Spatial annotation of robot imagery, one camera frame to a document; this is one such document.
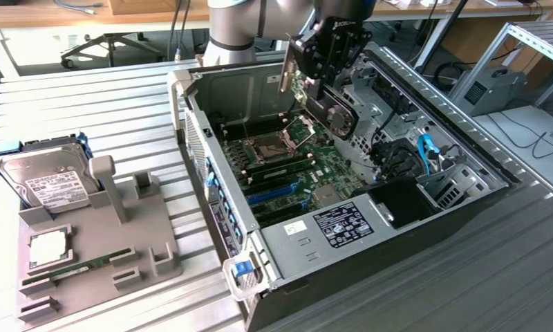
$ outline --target blue pcie slot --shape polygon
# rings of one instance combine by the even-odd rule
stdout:
[[[292,183],[290,185],[270,190],[269,192],[265,192],[264,194],[252,195],[250,197],[248,197],[248,204],[262,203],[265,201],[269,201],[270,199],[274,199],[276,197],[292,194],[294,190],[297,190],[298,184],[300,180],[296,183]]]

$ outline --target office chair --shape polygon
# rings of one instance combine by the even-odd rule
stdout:
[[[116,50],[114,43],[120,42],[125,44],[126,46],[134,47],[140,50],[145,50],[149,53],[153,53],[156,55],[156,61],[161,62],[164,60],[162,53],[160,50],[157,50],[153,47],[149,47],[148,45],[144,45],[141,43],[137,43],[136,41],[125,38],[124,36],[130,35],[132,33],[105,33],[104,35],[98,36],[98,38],[92,39],[89,35],[84,36],[85,43],[82,45],[76,46],[72,48],[68,52],[61,54],[61,65],[64,68],[73,68],[73,60],[68,59],[69,56],[80,54],[86,48],[96,46],[101,43],[106,43],[109,50],[109,67],[114,67],[114,56],[113,52]],[[137,33],[137,40],[144,42],[148,39],[144,37],[142,33]]]
[[[394,42],[396,41],[396,35],[397,35],[397,32],[398,32],[398,30],[401,29],[401,27],[402,27],[402,21],[394,21],[394,23],[393,23],[393,26],[389,24],[389,22],[386,22],[386,21],[381,21],[380,22],[385,27],[386,27],[386,29],[390,31],[390,36],[389,36],[389,41],[390,42]]]

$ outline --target warning label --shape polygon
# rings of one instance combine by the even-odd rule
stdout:
[[[25,183],[48,209],[88,199],[88,193],[76,171],[33,178]]]
[[[373,233],[354,203],[348,203],[316,214],[313,219],[317,221],[325,238],[334,248]]]

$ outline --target hard drive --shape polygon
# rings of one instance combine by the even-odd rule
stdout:
[[[50,213],[89,204],[100,191],[90,177],[92,157],[84,134],[25,144],[0,143],[0,177],[18,194],[25,208],[44,206]]]

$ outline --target ram module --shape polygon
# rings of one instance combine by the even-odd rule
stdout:
[[[242,171],[242,175],[248,179],[248,184],[252,185],[273,180],[277,177],[304,172],[308,169],[312,169],[314,164],[316,159],[313,158],[313,155],[306,154],[305,156],[297,156],[290,159],[249,168]]]

